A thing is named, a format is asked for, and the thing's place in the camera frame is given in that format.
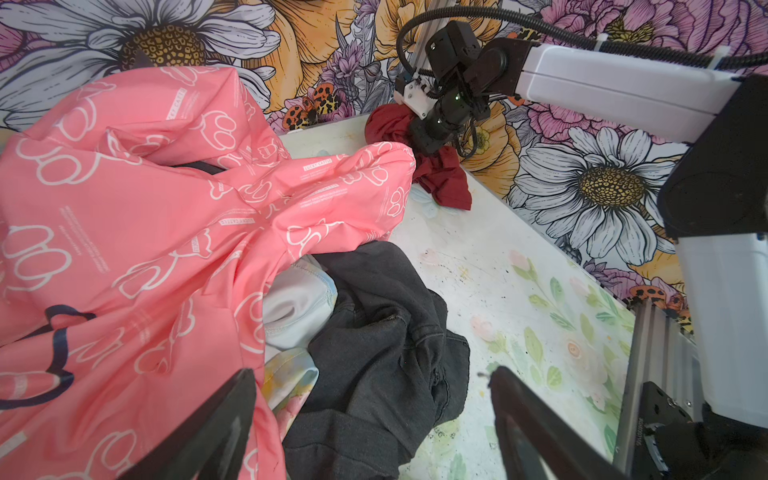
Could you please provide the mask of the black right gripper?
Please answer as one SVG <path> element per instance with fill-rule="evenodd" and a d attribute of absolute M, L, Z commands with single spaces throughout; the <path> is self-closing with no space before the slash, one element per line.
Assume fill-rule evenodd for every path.
<path fill-rule="evenodd" d="M 490 86 L 498 79 L 498 51 L 482 49 L 469 24 L 451 21 L 428 40 L 426 55 L 437 103 L 425 119 L 412 121 L 410 131 L 420 153 L 434 154 L 460 137 L 471 121 L 488 115 Z"/>

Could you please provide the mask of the dark red cloth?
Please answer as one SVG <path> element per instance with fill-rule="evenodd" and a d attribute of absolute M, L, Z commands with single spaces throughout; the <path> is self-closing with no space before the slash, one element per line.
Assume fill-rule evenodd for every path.
<path fill-rule="evenodd" d="M 458 153 L 450 146 L 443 146 L 434 154 L 420 153 L 415 135 L 410 131 L 410 124 L 415 119 L 415 114 L 404 105 L 379 106 L 366 121 L 366 142 L 399 142 L 411 148 L 416 159 L 413 182 L 429 193 L 438 205 L 469 211 L 472 195 Z"/>

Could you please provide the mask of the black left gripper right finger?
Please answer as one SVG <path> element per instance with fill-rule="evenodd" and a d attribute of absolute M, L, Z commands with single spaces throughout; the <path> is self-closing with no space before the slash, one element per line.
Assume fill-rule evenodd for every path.
<path fill-rule="evenodd" d="M 623 479 L 625 475 L 588 445 L 505 366 L 489 376 L 495 431 L 506 477 Z"/>

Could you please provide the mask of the pink printed cloth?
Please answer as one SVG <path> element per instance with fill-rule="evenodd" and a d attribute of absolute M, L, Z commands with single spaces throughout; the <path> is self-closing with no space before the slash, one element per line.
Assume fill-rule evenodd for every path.
<path fill-rule="evenodd" d="M 307 254 L 401 222 L 415 159 L 295 159 L 231 68 L 83 86 L 1 155 L 1 475 L 115 479 L 240 369 Z"/>

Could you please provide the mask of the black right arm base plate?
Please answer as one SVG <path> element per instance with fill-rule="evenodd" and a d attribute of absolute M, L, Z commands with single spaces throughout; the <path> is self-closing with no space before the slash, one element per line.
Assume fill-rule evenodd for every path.
<path fill-rule="evenodd" d="M 631 479 L 765 479 L 767 430 L 714 413 L 693 420 L 652 382 L 643 384 L 630 430 Z"/>

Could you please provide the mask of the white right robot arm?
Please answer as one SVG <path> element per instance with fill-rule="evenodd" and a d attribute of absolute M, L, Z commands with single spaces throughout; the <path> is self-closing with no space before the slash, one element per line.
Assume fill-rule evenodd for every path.
<path fill-rule="evenodd" d="M 559 45 L 480 45 L 456 15 L 424 45 L 432 85 L 412 65 L 395 98 L 425 153 L 519 96 L 601 119 L 559 145 L 529 148 L 508 200 L 593 257 L 638 264 L 673 253 L 694 316 L 703 393 L 723 417 L 767 423 L 767 80 L 722 59 L 560 33 Z"/>

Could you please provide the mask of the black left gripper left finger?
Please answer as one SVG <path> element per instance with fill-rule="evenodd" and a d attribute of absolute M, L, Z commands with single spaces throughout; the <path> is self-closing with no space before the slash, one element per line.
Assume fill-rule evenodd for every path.
<path fill-rule="evenodd" d="M 256 384 L 241 369 L 123 479 L 235 479 L 252 426 Z"/>

